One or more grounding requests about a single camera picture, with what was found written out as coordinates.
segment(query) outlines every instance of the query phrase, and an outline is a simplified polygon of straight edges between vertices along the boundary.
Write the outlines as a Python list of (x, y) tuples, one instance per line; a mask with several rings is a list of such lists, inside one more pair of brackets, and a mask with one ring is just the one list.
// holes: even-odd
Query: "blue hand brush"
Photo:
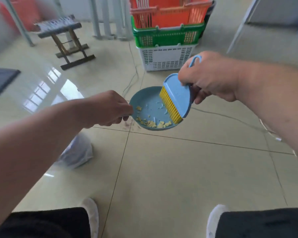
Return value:
[[(200, 55), (195, 55), (189, 68), (194, 65), (196, 58), (199, 58), (200, 62), (202, 61)], [(182, 86), (181, 82), (178, 80), (178, 74), (169, 75), (163, 82), (160, 98), (174, 124), (180, 123), (190, 111), (192, 104), (190, 86), (191, 85)]]

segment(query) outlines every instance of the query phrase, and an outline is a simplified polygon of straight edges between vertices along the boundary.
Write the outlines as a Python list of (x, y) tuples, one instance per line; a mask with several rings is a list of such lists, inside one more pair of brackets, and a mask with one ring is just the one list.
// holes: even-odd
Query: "forearm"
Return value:
[(81, 102), (57, 104), (0, 129), (0, 223), (82, 130)]
[(237, 98), (298, 152), (298, 68), (241, 64)]

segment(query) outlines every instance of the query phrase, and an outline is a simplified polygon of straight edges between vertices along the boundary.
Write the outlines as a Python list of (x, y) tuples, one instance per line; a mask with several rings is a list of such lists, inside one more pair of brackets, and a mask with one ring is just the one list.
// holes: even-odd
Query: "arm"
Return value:
[(120, 123), (132, 112), (122, 97), (108, 91), (54, 105), (1, 128), (0, 224), (83, 128)]
[(298, 152), (298, 68), (230, 59), (202, 52), (201, 63), (188, 65), (179, 80), (192, 83), (195, 103), (209, 95), (239, 100)]

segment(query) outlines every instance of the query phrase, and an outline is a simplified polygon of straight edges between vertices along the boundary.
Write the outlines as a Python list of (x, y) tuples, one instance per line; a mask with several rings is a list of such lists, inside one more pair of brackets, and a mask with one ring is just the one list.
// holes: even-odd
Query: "hand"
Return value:
[(193, 59), (191, 57), (183, 65), (178, 76), (183, 84), (192, 84), (195, 103), (201, 103), (210, 95), (216, 95), (229, 102), (235, 101), (239, 61), (210, 51), (201, 52), (199, 55), (202, 56), (202, 62), (196, 59), (194, 66), (189, 68)]
[(115, 91), (106, 91), (89, 98), (83, 99), (85, 105), (85, 128), (95, 124), (111, 126), (119, 124), (121, 120), (127, 121), (133, 114), (133, 108)]

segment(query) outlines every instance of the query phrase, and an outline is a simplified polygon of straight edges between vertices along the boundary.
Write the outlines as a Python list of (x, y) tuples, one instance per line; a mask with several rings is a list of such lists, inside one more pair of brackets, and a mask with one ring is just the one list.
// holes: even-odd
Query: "green basket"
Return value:
[(137, 29), (133, 17), (131, 17), (131, 25), (133, 35), (140, 48), (197, 44), (201, 32), (205, 29), (204, 22), (167, 29), (158, 27)]

